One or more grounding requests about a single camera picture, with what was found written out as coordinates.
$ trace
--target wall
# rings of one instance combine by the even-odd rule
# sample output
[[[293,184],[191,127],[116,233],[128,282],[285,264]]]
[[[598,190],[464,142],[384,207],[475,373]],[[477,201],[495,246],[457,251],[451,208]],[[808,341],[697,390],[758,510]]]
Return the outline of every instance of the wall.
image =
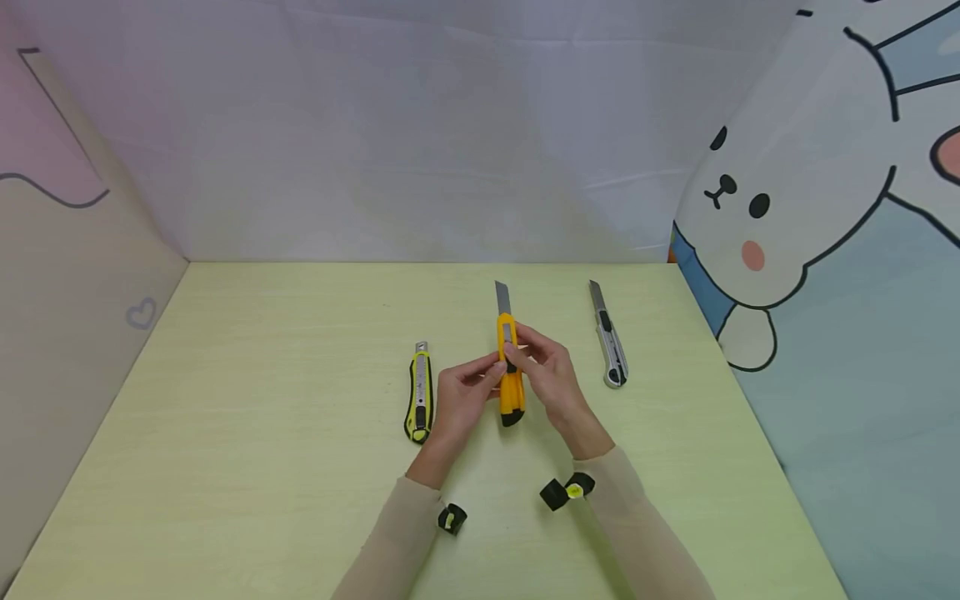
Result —
[[[12,0],[193,260],[661,261],[802,0]]]
[[[812,2],[678,262],[853,600],[960,597],[960,2]]]
[[[29,48],[0,6],[0,594],[186,267]]]

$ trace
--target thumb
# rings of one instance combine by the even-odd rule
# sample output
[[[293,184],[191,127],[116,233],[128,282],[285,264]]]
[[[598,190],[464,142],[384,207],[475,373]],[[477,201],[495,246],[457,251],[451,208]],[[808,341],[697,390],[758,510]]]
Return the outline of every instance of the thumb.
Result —
[[[538,377],[543,372],[543,365],[524,354],[520,348],[513,344],[504,344],[503,353],[507,355],[507,358],[515,367],[527,373],[528,377]]]
[[[487,372],[484,373],[483,379],[480,380],[480,383],[474,386],[474,389],[479,392],[483,398],[487,397],[493,388],[500,385],[500,379],[503,377],[503,373],[507,372],[507,363],[502,360],[493,363],[493,366],[487,369]]]

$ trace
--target bunny eye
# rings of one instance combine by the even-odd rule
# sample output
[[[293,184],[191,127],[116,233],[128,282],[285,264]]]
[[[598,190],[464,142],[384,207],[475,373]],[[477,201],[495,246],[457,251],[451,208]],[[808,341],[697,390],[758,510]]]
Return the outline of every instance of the bunny eye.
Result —
[[[754,199],[750,201],[748,210],[750,211],[751,217],[759,219],[770,210],[770,197],[766,194],[757,194],[754,196]]]
[[[727,141],[727,126],[720,128],[720,133],[713,138],[713,141],[710,142],[710,149],[713,151],[720,150],[723,147],[723,143]]]

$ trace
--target silver utility knife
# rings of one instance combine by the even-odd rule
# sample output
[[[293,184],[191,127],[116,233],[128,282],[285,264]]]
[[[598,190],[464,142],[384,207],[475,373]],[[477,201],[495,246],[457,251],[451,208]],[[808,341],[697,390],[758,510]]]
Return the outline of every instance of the silver utility knife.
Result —
[[[600,346],[603,347],[604,358],[607,359],[607,372],[603,381],[612,388],[621,388],[627,383],[627,357],[623,355],[620,346],[620,337],[616,335],[607,305],[603,302],[603,292],[600,284],[590,280],[590,295],[593,296],[593,312],[597,319],[597,334],[600,336]]]

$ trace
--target bunny nose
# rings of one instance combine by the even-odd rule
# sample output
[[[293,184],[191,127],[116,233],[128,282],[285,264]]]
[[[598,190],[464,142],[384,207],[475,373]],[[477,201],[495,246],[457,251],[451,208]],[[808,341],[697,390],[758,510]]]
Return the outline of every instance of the bunny nose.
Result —
[[[736,193],[736,181],[729,175],[720,176],[720,190],[725,194],[735,194]]]

